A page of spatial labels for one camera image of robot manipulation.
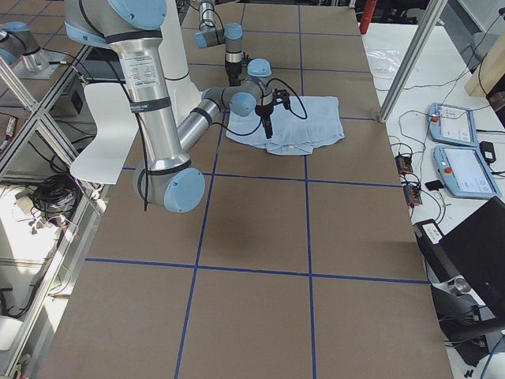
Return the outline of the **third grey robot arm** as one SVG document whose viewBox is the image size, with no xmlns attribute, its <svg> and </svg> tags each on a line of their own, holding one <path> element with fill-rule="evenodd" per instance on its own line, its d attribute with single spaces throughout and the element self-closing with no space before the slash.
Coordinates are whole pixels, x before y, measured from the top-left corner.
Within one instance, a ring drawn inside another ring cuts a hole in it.
<svg viewBox="0 0 505 379">
<path fill-rule="evenodd" d="M 1 25 L 1 59 L 24 79 L 49 80 L 59 65 L 51 65 L 50 55 L 21 21 Z"/>
</svg>

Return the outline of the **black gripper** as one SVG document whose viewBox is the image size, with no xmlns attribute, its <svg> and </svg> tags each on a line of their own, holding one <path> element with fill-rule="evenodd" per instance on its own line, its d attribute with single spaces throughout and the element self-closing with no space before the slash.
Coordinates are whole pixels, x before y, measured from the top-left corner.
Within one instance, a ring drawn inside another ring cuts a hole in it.
<svg viewBox="0 0 505 379">
<path fill-rule="evenodd" d="M 282 104 L 287 111 L 291 110 L 290 95 L 285 89 L 275 88 L 269 95 L 260 99 L 260 102 L 255 107 L 256 115 L 263 119 L 263 128 L 266 138 L 271 138 L 273 129 L 270 115 L 274 111 L 274 107 Z"/>
<path fill-rule="evenodd" d="M 225 61 L 225 70 L 228 76 L 229 86 L 240 86 L 242 79 L 240 78 L 242 74 L 243 67 L 246 65 L 247 60 L 242 59 L 240 62 L 229 62 Z"/>
</svg>

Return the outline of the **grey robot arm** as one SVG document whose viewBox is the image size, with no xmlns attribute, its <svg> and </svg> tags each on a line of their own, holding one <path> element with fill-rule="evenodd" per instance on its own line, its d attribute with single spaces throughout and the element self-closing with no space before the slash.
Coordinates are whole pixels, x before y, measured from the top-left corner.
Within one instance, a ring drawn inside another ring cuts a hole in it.
<svg viewBox="0 0 505 379">
<path fill-rule="evenodd" d="M 195 42 L 200 49 L 223 45 L 224 66 L 229 86 L 241 83 L 241 74 L 246 56 L 243 51 L 243 31 L 238 23 L 224 24 L 215 10 L 219 1 L 196 1 L 199 13 Z"/>
<path fill-rule="evenodd" d="M 146 205 L 188 212 L 200 203 L 205 180 L 189 151 L 224 111 L 256 114 L 271 136 L 273 110 L 290 104 L 288 92 L 272 86 L 270 64 L 262 58 L 248 63 L 244 80 L 199 92 L 189 77 L 173 1 L 67 1 L 65 28 L 70 39 L 111 49 L 119 58 L 118 80 L 144 150 L 134 187 Z"/>
</svg>

